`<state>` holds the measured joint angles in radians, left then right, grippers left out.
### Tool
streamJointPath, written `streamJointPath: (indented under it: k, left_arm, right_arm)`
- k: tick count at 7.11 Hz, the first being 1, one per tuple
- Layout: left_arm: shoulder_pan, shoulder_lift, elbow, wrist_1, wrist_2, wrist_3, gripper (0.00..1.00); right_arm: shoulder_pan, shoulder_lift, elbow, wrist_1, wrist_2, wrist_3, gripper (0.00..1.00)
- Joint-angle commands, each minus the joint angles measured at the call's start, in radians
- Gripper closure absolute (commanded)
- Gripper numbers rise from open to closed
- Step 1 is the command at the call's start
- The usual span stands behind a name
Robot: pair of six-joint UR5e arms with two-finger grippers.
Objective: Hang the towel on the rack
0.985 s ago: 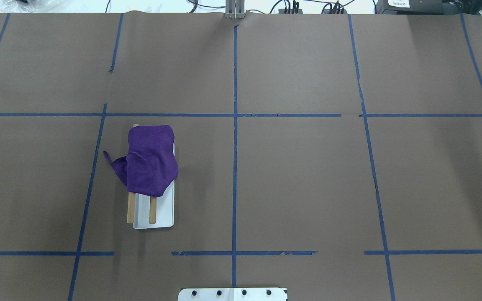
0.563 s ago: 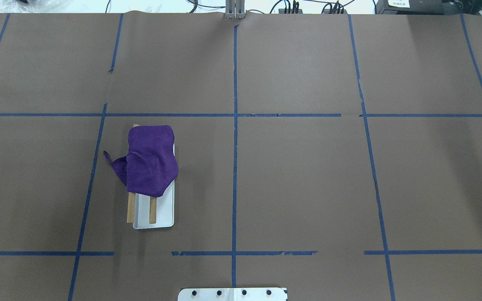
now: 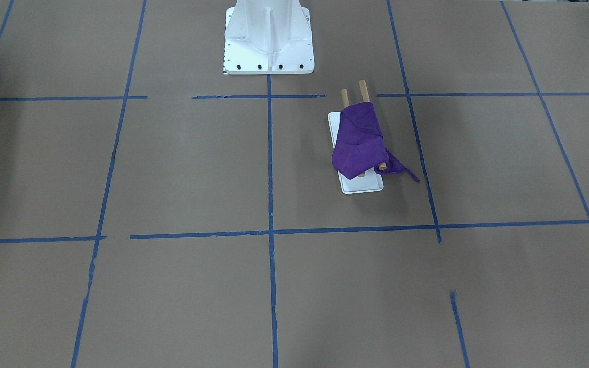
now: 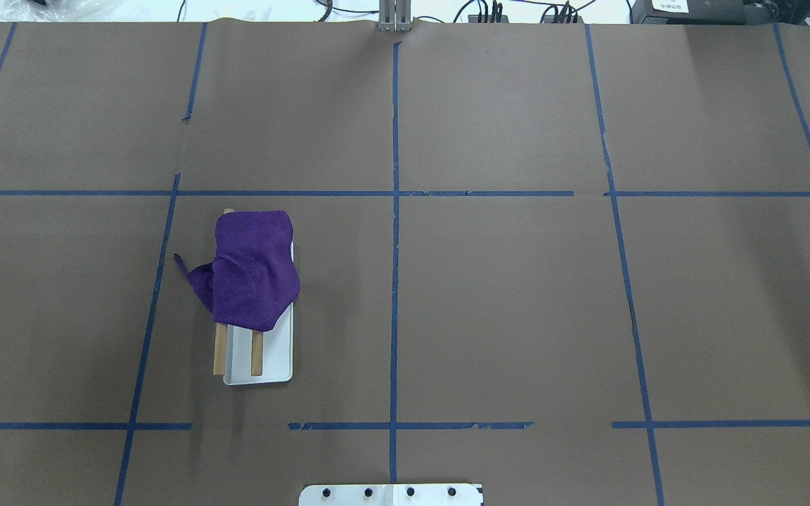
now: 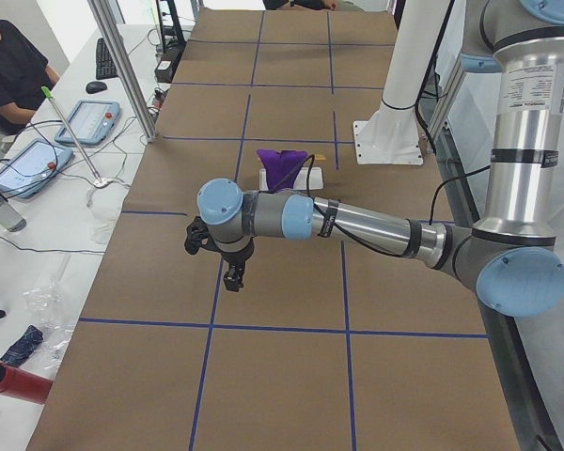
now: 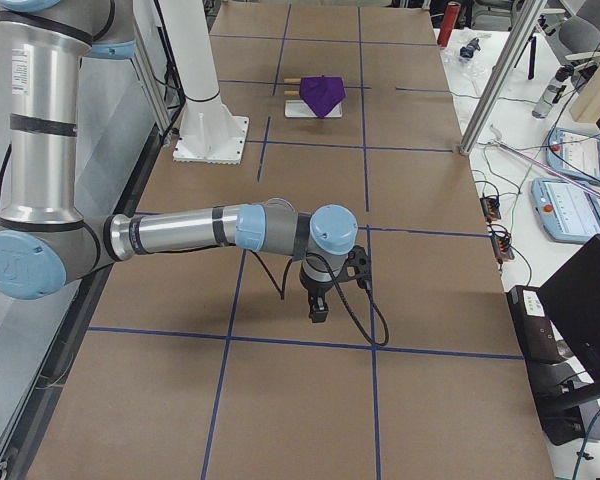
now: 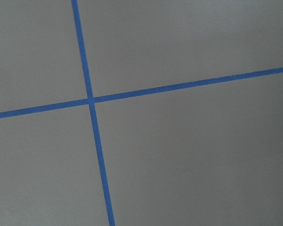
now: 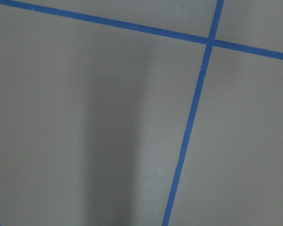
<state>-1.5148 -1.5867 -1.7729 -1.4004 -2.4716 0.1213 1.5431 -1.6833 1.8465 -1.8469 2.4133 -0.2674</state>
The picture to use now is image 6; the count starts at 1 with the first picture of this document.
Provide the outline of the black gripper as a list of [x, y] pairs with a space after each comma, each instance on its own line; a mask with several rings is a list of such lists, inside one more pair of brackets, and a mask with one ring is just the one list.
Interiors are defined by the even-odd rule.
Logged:
[[300, 282], [307, 291], [311, 322], [324, 323], [329, 314], [326, 294], [334, 287], [334, 281], [318, 281], [311, 278], [306, 272], [301, 272]]

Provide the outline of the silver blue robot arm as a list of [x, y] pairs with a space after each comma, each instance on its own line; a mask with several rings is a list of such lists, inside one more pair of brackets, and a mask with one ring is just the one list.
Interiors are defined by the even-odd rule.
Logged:
[[3, 1], [0, 24], [12, 41], [11, 199], [0, 211], [0, 292], [33, 300], [136, 255], [235, 246], [299, 262], [310, 318], [326, 319], [327, 292], [363, 265], [357, 221], [345, 207], [305, 214], [271, 199], [91, 219], [76, 209], [79, 69], [86, 57], [135, 55], [131, 2]]

